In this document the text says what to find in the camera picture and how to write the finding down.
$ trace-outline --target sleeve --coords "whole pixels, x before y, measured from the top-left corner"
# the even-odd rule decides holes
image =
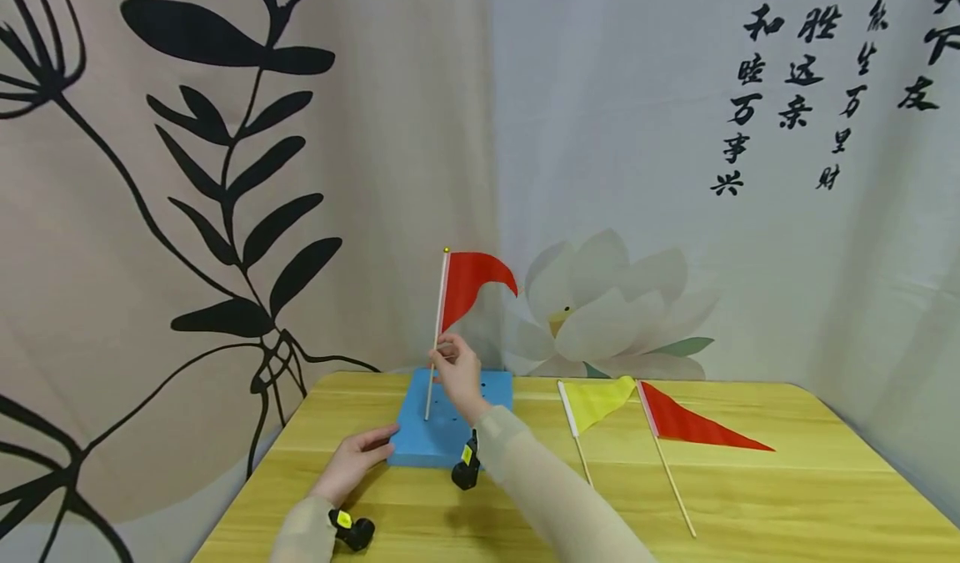
[[[337,532],[328,514],[333,505],[311,495],[287,514],[273,543],[270,563],[327,563],[333,556]]]
[[[558,560],[655,561],[619,514],[509,410],[494,406],[476,430],[484,469]]]

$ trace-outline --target wooden table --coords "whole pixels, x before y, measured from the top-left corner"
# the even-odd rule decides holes
[[[195,563],[264,562],[290,507],[341,438],[396,421],[409,375],[336,373],[311,390]],[[682,405],[776,453],[664,440],[699,537],[690,537],[634,398],[582,436],[600,494],[661,563],[960,562],[960,531],[840,421],[791,385],[655,381]],[[556,380],[516,378],[517,416],[582,474]],[[373,563],[552,561],[512,502],[481,474],[463,493],[448,470],[382,467],[347,504],[377,523]]]

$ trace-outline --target wooden flagpole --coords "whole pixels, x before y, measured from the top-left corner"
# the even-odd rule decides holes
[[[697,537],[697,532],[693,529],[693,521],[690,521],[690,514],[687,513],[687,507],[683,504],[683,499],[680,497],[680,490],[677,489],[677,482],[673,480],[673,474],[670,472],[670,466],[666,464],[665,458],[663,458],[663,449],[659,445],[659,429],[657,428],[657,420],[654,419],[654,413],[650,410],[650,405],[647,404],[647,397],[643,393],[643,383],[640,380],[637,380],[637,392],[640,394],[640,403],[643,404],[643,412],[647,416],[647,423],[650,424],[650,431],[654,435],[654,444],[657,445],[657,454],[661,457],[661,463],[663,463],[663,469],[666,471],[666,479],[670,480],[670,487],[673,488],[673,495],[677,499],[677,505],[680,505],[680,512],[683,513],[683,520],[687,522],[687,529],[690,530],[690,536],[694,538]]]
[[[443,297],[447,296],[447,272],[450,267],[450,248],[443,249],[443,269],[440,273],[440,296],[437,297],[437,323],[434,324],[433,347],[437,348],[440,324],[443,321]],[[430,359],[430,374],[427,376],[426,409],[423,421],[430,421],[430,403],[433,400],[433,359]]]
[[[590,468],[587,467],[587,457],[583,456],[583,448],[580,445],[580,431],[577,430],[577,422],[573,418],[573,411],[570,410],[570,401],[567,399],[567,388],[563,387],[563,382],[557,380],[557,390],[560,390],[560,400],[563,401],[563,410],[567,411],[567,423],[570,425],[570,433],[573,435],[573,442],[577,445],[577,454],[580,455],[580,462],[583,464],[583,473],[587,474],[587,482],[593,488],[593,478],[590,477]]]

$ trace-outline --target fabric backdrop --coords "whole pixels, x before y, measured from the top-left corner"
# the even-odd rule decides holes
[[[487,0],[46,1],[0,0],[0,560],[62,513],[50,561],[182,561],[300,384],[425,360],[443,246],[497,248]]]
[[[960,519],[960,0],[0,21],[0,559],[188,560],[318,378],[423,362],[444,246],[522,286],[487,364],[792,381]]]

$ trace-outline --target flag pennant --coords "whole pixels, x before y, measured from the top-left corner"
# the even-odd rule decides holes
[[[670,438],[699,444],[731,445],[739,449],[773,450],[768,445],[752,440],[698,415],[657,388],[638,381],[640,400],[646,412],[650,429],[659,438]]]
[[[612,381],[592,380],[586,384],[564,381],[563,387],[577,431],[582,433],[624,406],[637,385],[633,378],[623,377]]]
[[[450,329],[467,314],[478,299],[480,286],[488,281],[505,284],[518,296],[517,280],[503,261],[485,253],[449,253],[447,277],[443,281],[440,333]]]

